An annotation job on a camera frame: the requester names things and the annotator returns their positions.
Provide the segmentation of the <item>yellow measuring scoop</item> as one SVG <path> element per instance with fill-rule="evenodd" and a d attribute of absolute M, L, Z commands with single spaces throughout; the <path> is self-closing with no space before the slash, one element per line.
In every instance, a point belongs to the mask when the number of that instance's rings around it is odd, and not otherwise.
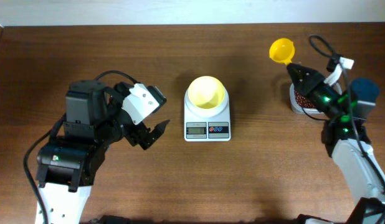
<path fill-rule="evenodd" d="M 270 46 L 269 57 L 276 63 L 282 63 L 288 65 L 292 62 L 292 58 L 295 55 L 295 46 L 290 39 L 280 38 L 277 39 Z"/>

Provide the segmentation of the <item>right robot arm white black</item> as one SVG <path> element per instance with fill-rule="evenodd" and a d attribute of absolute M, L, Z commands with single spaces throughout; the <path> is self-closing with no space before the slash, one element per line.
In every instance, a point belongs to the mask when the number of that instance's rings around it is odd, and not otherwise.
<path fill-rule="evenodd" d="M 312 68 L 291 63 L 287 71 L 295 90 L 328 118 L 321 141 L 356 203 L 347 222 L 385 223 L 385 175 L 363 125 L 376 106 L 379 88 L 369 79 L 357 78 L 339 94 Z"/>

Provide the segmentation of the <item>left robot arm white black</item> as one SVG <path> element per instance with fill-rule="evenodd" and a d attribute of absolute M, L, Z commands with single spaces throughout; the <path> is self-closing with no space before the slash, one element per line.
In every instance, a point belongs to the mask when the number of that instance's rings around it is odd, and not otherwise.
<path fill-rule="evenodd" d="M 38 152 L 36 223 L 78 223 L 98 169 L 110 145 L 126 139 L 146 150 L 164 133 L 167 120 L 154 129 L 143 120 L 158 111 L 166 97 L 155 86 L 99 80 L 72 83 L 66 112 Z"/>

